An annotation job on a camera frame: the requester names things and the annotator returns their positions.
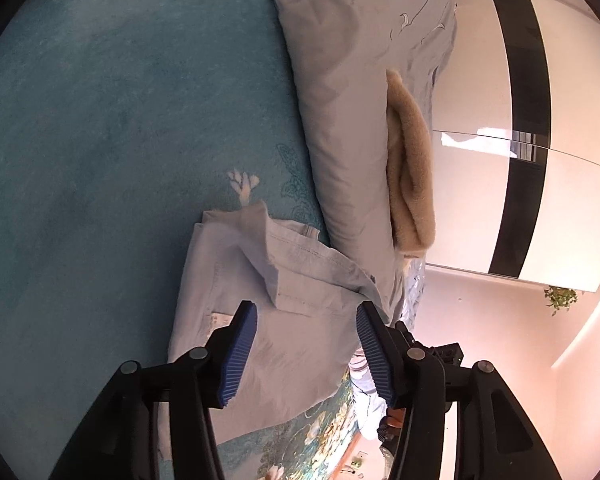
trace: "bed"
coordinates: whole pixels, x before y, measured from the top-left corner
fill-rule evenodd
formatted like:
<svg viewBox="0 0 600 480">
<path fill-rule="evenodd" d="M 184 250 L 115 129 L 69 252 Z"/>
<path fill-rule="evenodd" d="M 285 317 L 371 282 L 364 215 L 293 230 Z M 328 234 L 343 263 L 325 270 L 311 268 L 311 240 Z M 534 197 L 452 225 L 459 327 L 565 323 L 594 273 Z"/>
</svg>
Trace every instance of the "bed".
<svg viewBox="0 0 600 480">
<path fill-rule="evenodd" d="M 26 1 L 0 38 L 0 450 L 19 478 L 48 477 L 121 362 L 164 362 L 193 224 L 240 200 L 327 241 L 272 0 Z"/>
</svg>

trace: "green plant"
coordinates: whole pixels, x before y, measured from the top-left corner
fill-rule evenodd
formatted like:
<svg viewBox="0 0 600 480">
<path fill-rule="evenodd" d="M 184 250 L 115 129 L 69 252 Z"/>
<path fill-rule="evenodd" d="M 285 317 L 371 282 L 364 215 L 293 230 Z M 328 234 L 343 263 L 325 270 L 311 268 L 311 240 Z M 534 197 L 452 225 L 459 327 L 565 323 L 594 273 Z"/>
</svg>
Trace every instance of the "green plant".
<svg viewBox="0 0 600 480">
<path fill-rule="evenodd" d="M 549 304 L 547 306 L 554 308 L 552 316 L 555 316 L 562 308 L 566 309 L 568 312 L 569 307 L 578 301 L 578 295 L 572 288 L 562 288 L 561 286 L 553 285 L 550 285 L 549 288 L 544 290 L 544 297 L 549 299 Z"/>
</svg>

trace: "bolt head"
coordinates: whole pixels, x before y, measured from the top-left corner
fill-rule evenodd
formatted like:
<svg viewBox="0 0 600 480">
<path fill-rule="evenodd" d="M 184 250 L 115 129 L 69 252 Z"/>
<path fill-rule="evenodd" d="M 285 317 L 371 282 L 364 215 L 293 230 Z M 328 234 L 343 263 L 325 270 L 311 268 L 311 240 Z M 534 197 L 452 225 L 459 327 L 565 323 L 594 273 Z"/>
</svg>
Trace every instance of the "bolt head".
<svg viewBox="0 0 600 480">
<path fill-rule="evenodd" d="M 120 365 L 120 372 L 129 375 L 133 374 L 138 370 L 138 363 L 135 361 L 126 361 Z"/>
<path fill-rule="evenodd" d="M 204 359 L 208 355 L 209 355 L 209 352 L 207 352 L 206 348 L 204 348 L 203 346 L 196 346 L 195 348 L 192 348 L 191 350 L 189 350 L 189 357 L 191 359 L 200 360 L 200 359 Z"/>
<path fill-rule="evenodd" d="M 495 370 L 495 366 L 489 361 L 478 361 L 478 370 L 486 374 L 490 374 Z"/>
<path fill-rule="evenodd" d="M 407 350 L 407 355 L 408 355 L 408 357 L 410 357 L 411 359 L 414 359 L 415 361 L 420 361 L 420 360 L 424 359 L 424 356 L 426 354 L 422 348 L 413 347 L 413 348 L 409 348 Z"/>
</svg>

